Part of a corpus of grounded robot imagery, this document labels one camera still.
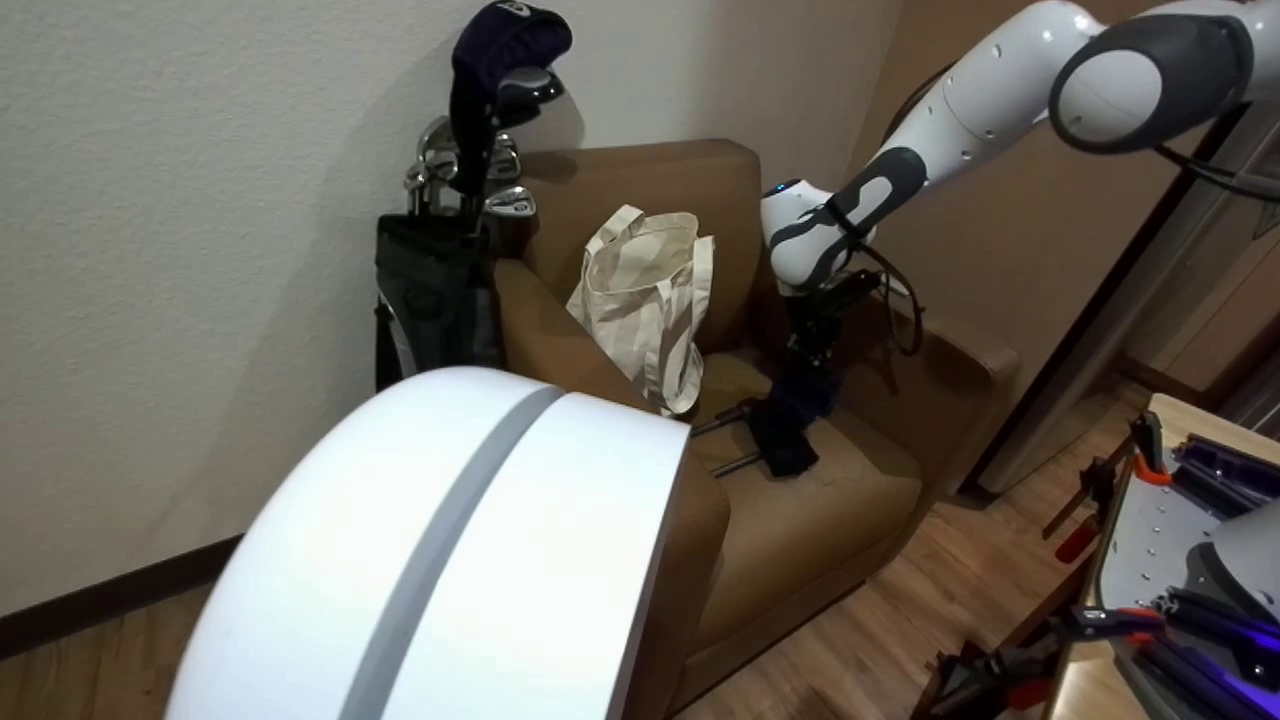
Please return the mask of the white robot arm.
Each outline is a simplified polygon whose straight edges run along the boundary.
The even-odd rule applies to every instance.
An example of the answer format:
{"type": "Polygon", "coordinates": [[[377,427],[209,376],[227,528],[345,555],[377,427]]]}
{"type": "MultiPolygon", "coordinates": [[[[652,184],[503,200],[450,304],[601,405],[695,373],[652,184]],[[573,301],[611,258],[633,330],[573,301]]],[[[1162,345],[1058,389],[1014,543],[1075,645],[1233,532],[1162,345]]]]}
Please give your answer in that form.
{"type": "Polygon", "coordinates": [[[879,220],[979,167],[1041,125],[1075,151],[1145,151],[1280,91],[1280,0],[1164,0],[1099,24],[1081,0],[1029,0],[925,85],[835,194],[808,182],[761,200],[792,312],[790,364],[819,373],[879,220]]]}

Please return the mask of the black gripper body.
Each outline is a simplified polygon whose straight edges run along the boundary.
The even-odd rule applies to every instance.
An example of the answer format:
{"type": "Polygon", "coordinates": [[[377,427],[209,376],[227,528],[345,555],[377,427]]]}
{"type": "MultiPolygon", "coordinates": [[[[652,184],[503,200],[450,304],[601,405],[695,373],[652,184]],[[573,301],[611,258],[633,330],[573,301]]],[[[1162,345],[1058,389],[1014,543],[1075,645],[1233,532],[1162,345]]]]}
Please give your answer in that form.
{"type": "Polygon", "coordinates": [[[835,290],[813,296],[790,296],[790,364],[795,384],[830,384],[846,362],[846,323],[860,301],[879,290],[878,273],[851,273],[835,290]]]}

